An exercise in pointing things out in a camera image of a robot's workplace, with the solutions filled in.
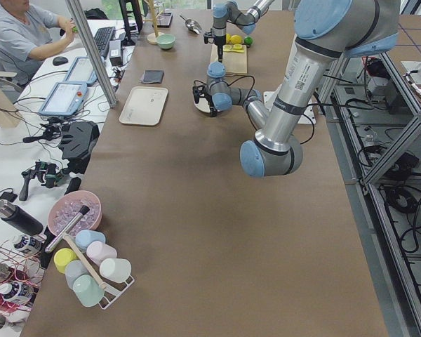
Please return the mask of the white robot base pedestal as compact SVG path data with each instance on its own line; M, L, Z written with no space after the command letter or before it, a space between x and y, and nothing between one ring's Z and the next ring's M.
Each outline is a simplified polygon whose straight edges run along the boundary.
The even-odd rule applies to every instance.
M277 96L277 91L264 91L263 92L263 103L265 104L265 107L270 111L274 100ZM298 123L299 124L316 124L316 117L314 112L314 106L313 103L316 103L316 100L314 97L311 97L309 100L309 106L306 108L304 114L300 117Z

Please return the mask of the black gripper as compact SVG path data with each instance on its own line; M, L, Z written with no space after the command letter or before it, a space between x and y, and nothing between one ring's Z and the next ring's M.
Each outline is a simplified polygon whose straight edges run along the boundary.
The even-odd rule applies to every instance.
M206 99L210 109L210 117L216 117L218 115L218 109L213 102L213 97L209 95Z
M226 34L223 35L213 35L213 43L217 46L218 62L223 60L223 47L226 44Z

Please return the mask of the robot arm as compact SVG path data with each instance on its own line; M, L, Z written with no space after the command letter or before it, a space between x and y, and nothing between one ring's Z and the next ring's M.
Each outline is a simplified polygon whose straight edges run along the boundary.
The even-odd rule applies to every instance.
M220 60L207 69L203 94L211 111L241 105L257 131L240 149L240 162L252 177L282 176L302 163L293 135L326 68L341 55L376 55L392 49L398 37L399 1L301 1L294 15L292 63L271 109L254 89L231 87Z
M250 35L255 29L256 22L268 11L274 1L256 1L245 13L243 13L236 1L213 6L213 26L209 33L205 34L205 42L209 39L217 46L218 62L223 61L223 46L226 44L227 23L236 25L242 32Z

